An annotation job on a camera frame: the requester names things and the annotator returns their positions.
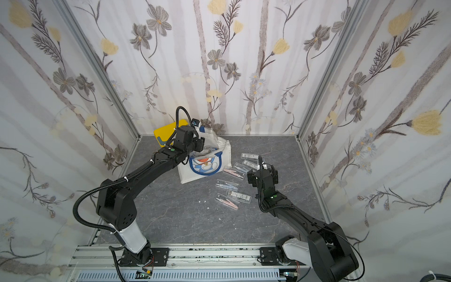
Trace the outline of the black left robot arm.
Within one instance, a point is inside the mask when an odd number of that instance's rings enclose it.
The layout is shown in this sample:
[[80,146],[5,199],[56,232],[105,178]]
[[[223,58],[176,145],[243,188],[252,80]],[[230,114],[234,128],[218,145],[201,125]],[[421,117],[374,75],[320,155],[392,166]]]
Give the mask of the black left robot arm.
[[[115,181],[105,180],[99,187],[84,193],[74,203],[72,212],[77,222],[94,229],[107,230],[121,244],[119,247],[109,247],[120,281],[124,281],[124,277],[116,256],[118,250],[124,251],[123,257],[133,266],[146,266],[153,260],[151,245],[136,222],[135,198],[158,177],[179,164],[185,165],[192,152],[203,150],[205,139],[197,131],[200,120],[191,117],[187,120],[187,125],[179,123],[175,125],[175,130],[164,147],[155,152],[148,163]],[[81,203],[95,193],[98,194],[96,213],[105,224],[88,222],[79,214]]]

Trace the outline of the clear case with pink compass centre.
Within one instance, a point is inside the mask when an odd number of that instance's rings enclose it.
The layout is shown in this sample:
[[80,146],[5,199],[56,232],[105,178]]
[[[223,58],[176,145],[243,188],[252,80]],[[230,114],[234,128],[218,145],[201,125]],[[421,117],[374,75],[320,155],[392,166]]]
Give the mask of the clear case with pink compass centre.
[[229,197],[227,197],[226,195],[220,194],[218,193],[215,197],[215,200],[217,202],[219,202],[220,204],[222,204],[223,206],[228,207],[229,209],[232,210],[238,210],[239,206],[238,203],[232,201]]

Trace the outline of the right arm mounting base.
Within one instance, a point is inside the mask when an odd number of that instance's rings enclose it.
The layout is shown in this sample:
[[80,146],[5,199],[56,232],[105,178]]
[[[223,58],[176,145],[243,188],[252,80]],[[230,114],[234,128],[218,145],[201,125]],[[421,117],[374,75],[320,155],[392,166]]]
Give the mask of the right arm mounting base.
[[260,255],[257,257],[257,261],[262,266],[304,266],[304,263],[300,263],[295,260],[289,259],[283,249],[280,247],[261,247]]

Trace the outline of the white canvas cartoon tote bag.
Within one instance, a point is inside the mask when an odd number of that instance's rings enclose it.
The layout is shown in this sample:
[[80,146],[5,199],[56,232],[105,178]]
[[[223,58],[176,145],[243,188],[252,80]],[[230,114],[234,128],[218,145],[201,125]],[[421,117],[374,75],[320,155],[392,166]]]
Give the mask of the white canvas cartoon tote bag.
[[230,141],[203,125],[196,130],[200,137],[205,138],[204,147],[201,152],[192,152],[187,164],[177,166],[181,184],[218,174],[231,167]]

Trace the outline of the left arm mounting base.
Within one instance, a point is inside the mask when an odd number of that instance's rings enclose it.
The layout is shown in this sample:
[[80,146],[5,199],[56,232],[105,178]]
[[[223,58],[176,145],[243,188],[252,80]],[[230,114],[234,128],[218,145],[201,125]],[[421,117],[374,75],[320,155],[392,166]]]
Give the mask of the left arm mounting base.
[[165,267],[169,258],[169,248],[154,248],[150,243],[147,243],[144,248],[138,252],[133,253],[131,250],[125,248],[123,255],[119,259],[119,266],[121,267]]

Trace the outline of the clear long compass case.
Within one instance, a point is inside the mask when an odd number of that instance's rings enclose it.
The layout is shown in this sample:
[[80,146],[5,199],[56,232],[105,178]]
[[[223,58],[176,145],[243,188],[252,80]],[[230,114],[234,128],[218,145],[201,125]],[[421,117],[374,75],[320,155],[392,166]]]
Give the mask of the clear long compass case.
[[236,191],[231,191],[231,190],[229,190],[227,192],[227,196],[240,203],[251,203],[251,199],[252,199],[252,197],[250,195],[236,192]]

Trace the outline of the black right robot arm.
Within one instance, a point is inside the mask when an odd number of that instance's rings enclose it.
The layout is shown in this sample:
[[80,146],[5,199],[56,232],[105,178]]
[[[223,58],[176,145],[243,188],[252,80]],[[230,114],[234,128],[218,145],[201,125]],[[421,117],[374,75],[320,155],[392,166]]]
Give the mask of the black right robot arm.
[[259,209],[286,223],[307,239],[311,267],[323,282],[357,282],[365,274],[365,263],[346,238],[341,226],[315,219],[276,189],[278,171],[258,156],[258,170],[247,173],[248,183],[257,189]]

